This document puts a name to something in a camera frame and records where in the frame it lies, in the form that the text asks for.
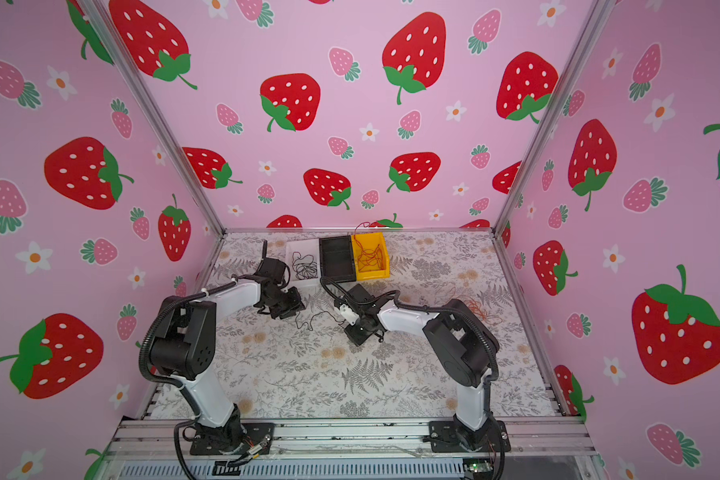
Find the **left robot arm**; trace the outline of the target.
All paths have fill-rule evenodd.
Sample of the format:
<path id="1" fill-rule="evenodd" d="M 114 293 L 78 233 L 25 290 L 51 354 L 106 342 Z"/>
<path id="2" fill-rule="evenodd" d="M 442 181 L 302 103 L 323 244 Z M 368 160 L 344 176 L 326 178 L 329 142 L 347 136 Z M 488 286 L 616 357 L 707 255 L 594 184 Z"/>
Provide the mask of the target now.
<path id="1" fill-rule="evenodd" d="M 285 262 L 267 255 L 254 273 L 186 296 L 167 297 L 139 347 L 138 368 L 148 381 L 175 387 L 192 410 L 189 426 L 195 440 L 223 453 L 246 443 L 239 407 L 228 399 L 211 368 L 216 350 L 217 320 L 254 308 L 273 319 L 287 319 L 305 309 L 290 287 Z"/>

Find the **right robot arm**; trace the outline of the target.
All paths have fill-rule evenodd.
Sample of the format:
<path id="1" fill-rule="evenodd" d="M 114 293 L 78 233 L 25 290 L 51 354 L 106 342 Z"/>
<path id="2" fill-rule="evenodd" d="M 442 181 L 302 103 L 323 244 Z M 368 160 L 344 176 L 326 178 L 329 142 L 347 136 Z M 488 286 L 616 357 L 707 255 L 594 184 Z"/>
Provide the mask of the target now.
<path id="1" fill-rule="evenodd" d="M 501 430 L 490 408 L 491 384 L 499 378 L 499 341 L 461 300 L 446 305 L 418 306 L 400 299 L 398 290 L 373 295 L 362 285 L 347 290 L 330 279 L 322 288 L 334 299 L 334 309 L 346 321 L 344 332 L 356 346 L 389 332 L 426 339 L 448 376 L 458 384 L 453 418 L 461 450 L 477 452 Z"/>

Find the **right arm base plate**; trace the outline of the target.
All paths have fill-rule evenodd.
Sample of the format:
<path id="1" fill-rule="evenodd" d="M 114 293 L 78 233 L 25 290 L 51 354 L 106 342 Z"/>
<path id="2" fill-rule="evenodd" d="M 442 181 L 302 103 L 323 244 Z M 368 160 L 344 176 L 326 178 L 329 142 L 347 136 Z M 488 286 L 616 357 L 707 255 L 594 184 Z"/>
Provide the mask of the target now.
<path id="1" fill-rule="evenodd" d="M 511 443 L 506 425 L 501 421 L 485 424 L 476 431 L 469 429 L 456 418 L 448 421 L 431 421 L 428 434 L 422 441 L 429 443 L 435 453 L 508 453 Z"/>

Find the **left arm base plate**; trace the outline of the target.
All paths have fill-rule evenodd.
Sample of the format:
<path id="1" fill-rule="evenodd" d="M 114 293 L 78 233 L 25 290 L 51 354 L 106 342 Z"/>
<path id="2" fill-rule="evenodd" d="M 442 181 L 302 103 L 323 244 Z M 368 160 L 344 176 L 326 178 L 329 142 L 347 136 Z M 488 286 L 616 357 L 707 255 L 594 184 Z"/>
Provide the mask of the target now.
<path id="1" fill-rule="evenodd" d="M 242 423 L 230 428 L 210 428 L 197 424 L 192 439 L 192 456 L 267 455 L 274 438 L 275 424 L 269 422 Z"/>

